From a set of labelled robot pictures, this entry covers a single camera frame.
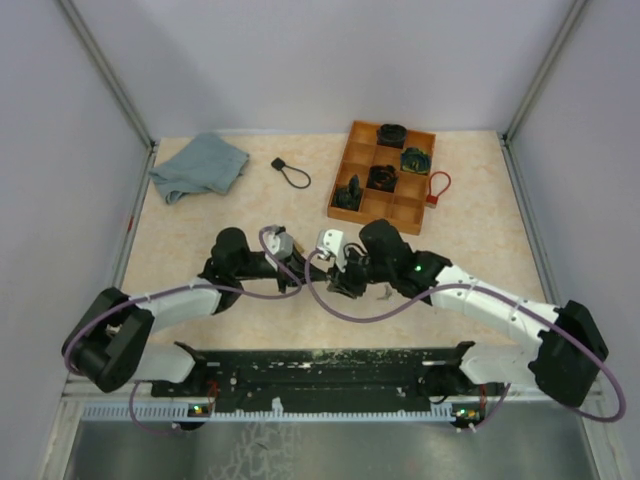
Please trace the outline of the brass padlock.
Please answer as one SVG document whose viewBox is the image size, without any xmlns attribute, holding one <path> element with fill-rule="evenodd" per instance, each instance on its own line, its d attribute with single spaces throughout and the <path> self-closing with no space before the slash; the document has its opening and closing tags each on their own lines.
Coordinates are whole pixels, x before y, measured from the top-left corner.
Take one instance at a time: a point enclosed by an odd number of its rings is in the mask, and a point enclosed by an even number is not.
<svg viewBox="0 0 640 480">
<path fill-rule="evenodd" d="M 304 254 L 305 253 L 305 249 L 304 247 L 299 244 L 297 241 L 293 242 L 295 249 L 300 253 L 300 254 Z"/>
</svg>

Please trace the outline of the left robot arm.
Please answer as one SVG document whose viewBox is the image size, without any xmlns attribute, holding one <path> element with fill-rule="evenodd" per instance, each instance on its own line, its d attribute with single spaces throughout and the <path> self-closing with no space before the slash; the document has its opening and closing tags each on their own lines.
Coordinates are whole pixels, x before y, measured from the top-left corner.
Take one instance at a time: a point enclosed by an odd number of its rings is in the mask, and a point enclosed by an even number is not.
<svg viewBox="0 0 640 480">
<path fill-rule="evenodd" d="M 260 250 L 249 248 L 236 227 L 216 237 L 203 271 L 187 284 L 130 296 L 116 287 L 98 294 L 62 346 L 70 373 L 111 393 L 129 382 L 167 382 L 184 395 L 201 394 L 208 373 L 197 353 L 183 344 L 156 345 L 150 336 L 199 317 L 228 310 L 247 295 L 245 280 L 272 279 L 278 298 L 303 285 L 304 259 L 293 237 L 279 226 L 259 232 Z"/>
</svg>

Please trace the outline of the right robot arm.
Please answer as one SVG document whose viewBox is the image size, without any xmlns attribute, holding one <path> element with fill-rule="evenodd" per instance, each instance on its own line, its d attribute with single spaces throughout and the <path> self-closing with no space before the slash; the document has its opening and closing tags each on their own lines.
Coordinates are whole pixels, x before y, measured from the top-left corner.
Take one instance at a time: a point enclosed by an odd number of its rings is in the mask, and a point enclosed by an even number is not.
<svg viewBox="0 0 640 480">
<path fill-rule="evenodd" d="M 334 261 L 330 290 L 358 298 L 368 285 L 386 283 L 406 298 L 461 313 L 512 340 L 501 353 L 478 343 L 468 347 L 446 372 L 454 393 L 514 383 L 534 386 L 567 407 L 582 405 L 609 355 L 586 306 L 541 303 L 494 287 L 444 256 L 412 249 L 384 219 L 365 225 L 359 239 L 362 247 L 349 251 L 343 232 L 319 235 L 321 258 Z"/>
</svg>

